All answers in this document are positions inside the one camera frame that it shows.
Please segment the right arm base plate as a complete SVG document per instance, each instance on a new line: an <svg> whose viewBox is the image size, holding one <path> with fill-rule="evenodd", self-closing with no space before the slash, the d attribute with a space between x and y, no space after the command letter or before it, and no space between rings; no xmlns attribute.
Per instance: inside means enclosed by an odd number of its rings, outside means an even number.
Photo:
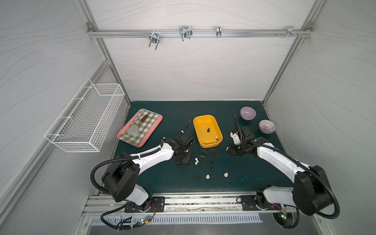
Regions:
<svg viewBox="0 0 376 235"><path fill-rule="evenodd" d="M280 204L271 204L261 195L242 195L236 199L236 202L242 206L243 211L279 211L282 206Z"/></svg>

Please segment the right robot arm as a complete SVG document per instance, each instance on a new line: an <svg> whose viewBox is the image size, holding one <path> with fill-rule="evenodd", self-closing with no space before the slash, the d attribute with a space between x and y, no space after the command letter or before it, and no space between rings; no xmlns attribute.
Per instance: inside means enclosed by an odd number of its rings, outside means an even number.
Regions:
<svg viewBox="0 0 376 235"><path fill-rule="evenodd" d="M295 207L306 215L339 217L340 205L323 168L294 159L263 137L255 138L248 127L236 128L230 137L233 141L226 149L230 155L254 155L270 163L293 184L292 187L265 186L257 190L254 201L260 210L281 204Z"/></svg>

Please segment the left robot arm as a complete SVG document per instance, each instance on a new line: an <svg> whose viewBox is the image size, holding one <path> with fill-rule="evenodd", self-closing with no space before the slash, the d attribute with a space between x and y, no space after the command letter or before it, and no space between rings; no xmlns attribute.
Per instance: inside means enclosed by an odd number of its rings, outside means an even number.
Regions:
<svg viewBox="0 0 376 235"><path fill-rule="evenodd" d="M127 200L146 210L151 195L137 184L138 177L161 162L174 158L181 163L183 159L190 158L189 148L193 142L192 136L184 132L175 138L163 138L159 146L138 154L122 152L109 163L102 176L104 189L116 202Z"/></svg>

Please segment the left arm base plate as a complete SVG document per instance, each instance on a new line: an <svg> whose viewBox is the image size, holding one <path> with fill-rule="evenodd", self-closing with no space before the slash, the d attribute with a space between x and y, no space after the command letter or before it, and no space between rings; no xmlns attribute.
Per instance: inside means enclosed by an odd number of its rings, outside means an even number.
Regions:
<svg viewBox="0 0 376 235"><path fill-rule="evenodd" d="M124 209L125 213L137 213L137 212L164 212L165 210L165 197L164 196L152 196L141 206L136 205L133 202L127 204Z"/></svg>

